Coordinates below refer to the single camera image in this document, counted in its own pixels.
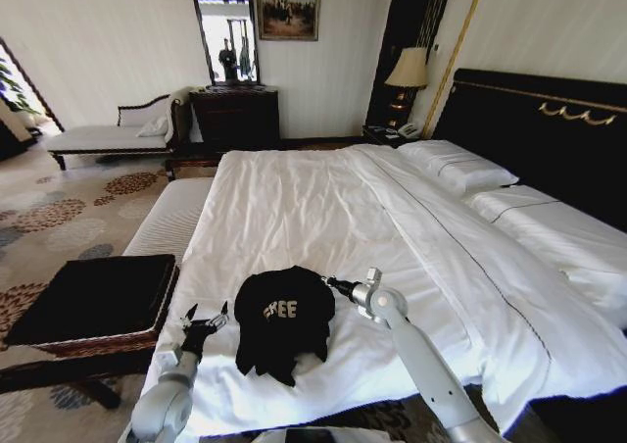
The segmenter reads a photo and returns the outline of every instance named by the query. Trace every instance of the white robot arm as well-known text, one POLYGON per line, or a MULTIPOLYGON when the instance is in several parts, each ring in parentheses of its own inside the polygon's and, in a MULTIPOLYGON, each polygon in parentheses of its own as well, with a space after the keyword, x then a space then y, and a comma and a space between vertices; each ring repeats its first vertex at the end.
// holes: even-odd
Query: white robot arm
POLYGON ((203 344, 208 335, 216 333, 228 321, 226 303, 221 313, 211 320, 192 320, 196 307, 187 313, 183 344, 155 353, 162 374, 159 382, 135 405, 127 443, 173 443, 185 428, 192 411, 191 393, 203 357, 203 344))
POLYGON ((379 288, 379 269, 369 269, 363 283, 339 281, 333 277, 322 280, 357 304, 362 315, 390 327, 397 352, 413 383, 447 430, 451 441, 506 442, 481 418, 429 337, 406 318, 408 304, 405 297, 394 289, 379 288))

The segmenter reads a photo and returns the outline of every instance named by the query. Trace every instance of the lampshade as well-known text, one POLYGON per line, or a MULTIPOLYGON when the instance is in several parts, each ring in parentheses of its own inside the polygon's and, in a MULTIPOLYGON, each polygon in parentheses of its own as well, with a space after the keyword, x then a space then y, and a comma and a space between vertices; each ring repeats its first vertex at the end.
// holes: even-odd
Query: lampshade
POLYGON ((399 62, 385 81, 394 87, 422 87, 427 84, 426 48, 405 48, 399 62))

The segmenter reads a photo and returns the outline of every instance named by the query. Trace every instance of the black cap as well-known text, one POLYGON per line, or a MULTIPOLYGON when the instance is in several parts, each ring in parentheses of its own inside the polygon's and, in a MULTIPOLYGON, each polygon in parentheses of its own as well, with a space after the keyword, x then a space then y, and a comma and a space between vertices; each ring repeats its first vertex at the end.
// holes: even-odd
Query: black cap
POLYGON ((335 315, 335 299, 320 275, 292 267, 249 276, 235 298, 240 324, 238 369, 247 374, 269 373, 294 386, 296 356, 315 353, 326 361, 328 322, 335 315))

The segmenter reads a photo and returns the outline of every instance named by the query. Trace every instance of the lamp base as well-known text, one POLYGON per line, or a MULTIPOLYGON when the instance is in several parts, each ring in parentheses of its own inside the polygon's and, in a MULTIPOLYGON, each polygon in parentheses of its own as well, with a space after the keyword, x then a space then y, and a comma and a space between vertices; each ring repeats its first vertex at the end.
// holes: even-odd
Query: lamp base
POLYGON ((417 88, 399 87, 395 99, 388 105, 388 117, 386 124, 389 127, 398 129, 408 122, 410 118, 411 108, 417 88))

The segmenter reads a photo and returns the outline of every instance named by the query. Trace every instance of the framed painting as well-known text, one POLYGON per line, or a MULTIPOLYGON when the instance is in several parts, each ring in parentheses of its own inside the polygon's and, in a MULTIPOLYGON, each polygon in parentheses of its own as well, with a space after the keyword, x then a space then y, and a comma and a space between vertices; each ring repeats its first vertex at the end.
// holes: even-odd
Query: framed painting
POLYGON ((317 41, 320 0, 257 0, 260 39, 317 41))

